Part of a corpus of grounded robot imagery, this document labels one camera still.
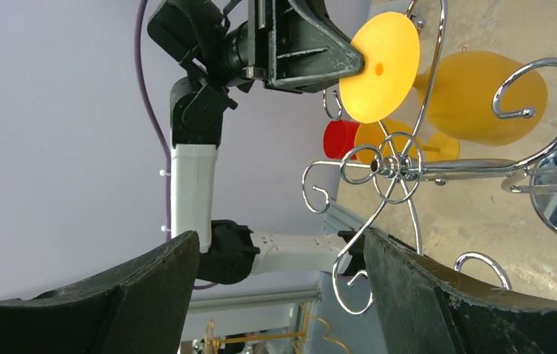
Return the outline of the orange wine glass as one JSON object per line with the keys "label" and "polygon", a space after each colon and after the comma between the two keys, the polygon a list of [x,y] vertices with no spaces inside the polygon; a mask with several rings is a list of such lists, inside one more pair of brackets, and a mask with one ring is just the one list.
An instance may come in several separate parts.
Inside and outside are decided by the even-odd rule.
{"label": "orange wine glass", "polygon": [[[498,147],[528,135],[542,120],[547,84],[537,71],[515,80],[499,101],[503,111],[532,108],[530,118],[499,119],[492,110],[494,94],[521,64],[488,51],[457,52],[440,59],[437,69],[418,73],[421,55],[415,25],[402,13],[371,18],[351,44],[364,58],[363,70],[339,80],[345,111],[356,121],[374,123],[388,117],[416,89],[429,98],[426,119],[456,139]],[[434,87],[429,76],[435,74]]]}
{"label": "orange wine glass", "polygon": [[[360,123],[356,130],[354,145],[374,145],[377,148],[382,147],[381,155],[390,156],[392,154],[391,145],[394,146],[398,153],[401,153],[409,139],[404,135],[394,135],[391,142],[382,145],[387,135],[383,132],[380,123],[383,123],[389,134],[393,133],[412,133],[412,127],[408,124],[386,118],[377,123],[364,124]],[[440,131],[435,131],[426,141],[417,136],[416,144],[411,144],[408,155],[412,159],[418,158],[418,149],[422,152],[425,162],[439,162],[447,160],[456,160],[460,155],[460,141],[451,136],[447,136]]]}

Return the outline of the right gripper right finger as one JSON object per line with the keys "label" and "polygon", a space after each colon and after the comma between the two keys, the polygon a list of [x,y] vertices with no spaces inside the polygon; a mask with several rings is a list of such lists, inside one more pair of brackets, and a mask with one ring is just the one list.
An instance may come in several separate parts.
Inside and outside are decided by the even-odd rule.
{"label": "right gripper right finger", "polygon": [[368,229],[364,261],[389,353],[557,353],[557,301],[482,282]]}

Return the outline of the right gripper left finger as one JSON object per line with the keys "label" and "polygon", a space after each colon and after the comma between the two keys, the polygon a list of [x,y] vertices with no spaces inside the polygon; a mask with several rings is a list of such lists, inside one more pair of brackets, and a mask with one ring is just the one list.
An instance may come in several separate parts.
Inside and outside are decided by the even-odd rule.
{"label": "right gripper left finger", "polygon": [[185,232],[83,280],[0,301],[0,353],[176,353],[199,239]]}

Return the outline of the red wine glass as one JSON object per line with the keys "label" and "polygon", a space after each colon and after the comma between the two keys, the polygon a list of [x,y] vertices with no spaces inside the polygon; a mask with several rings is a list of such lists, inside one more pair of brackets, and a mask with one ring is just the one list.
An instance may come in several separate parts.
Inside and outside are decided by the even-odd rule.
{"label": "red wine glass", "polygon": [[330,121],[322,138],[325,156],[329,159],[342,159],[355,147],[355,136],[360,124],[351,120]]}

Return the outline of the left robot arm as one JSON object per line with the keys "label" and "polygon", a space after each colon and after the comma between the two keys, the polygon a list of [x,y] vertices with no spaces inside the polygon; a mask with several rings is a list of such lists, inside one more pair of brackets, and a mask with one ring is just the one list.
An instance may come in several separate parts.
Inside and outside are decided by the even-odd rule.
{"label": "left robot arm", "polygon": [[323,1],[250,1],[231,28],[236,2],[162,1],[149,37],[185,71],[170,92],[169,202],[172,236],[199,237],[197,278],[236,284],[263,273],[323,271],[353,276],[364,269],[354,232],[325,237],[255,232],[212,219],[215,164],[231,88],[315,94],[364,67],[361,53],[331,20]]}

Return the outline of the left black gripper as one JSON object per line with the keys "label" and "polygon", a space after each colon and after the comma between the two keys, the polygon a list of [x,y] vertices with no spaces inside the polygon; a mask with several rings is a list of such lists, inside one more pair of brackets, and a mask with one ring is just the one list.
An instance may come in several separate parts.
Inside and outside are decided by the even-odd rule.
{"label": "left black gripper", "polygon": [[324,1],[249,1],[246,30],[246,79],[268,89],[317,93],[364,68]]}

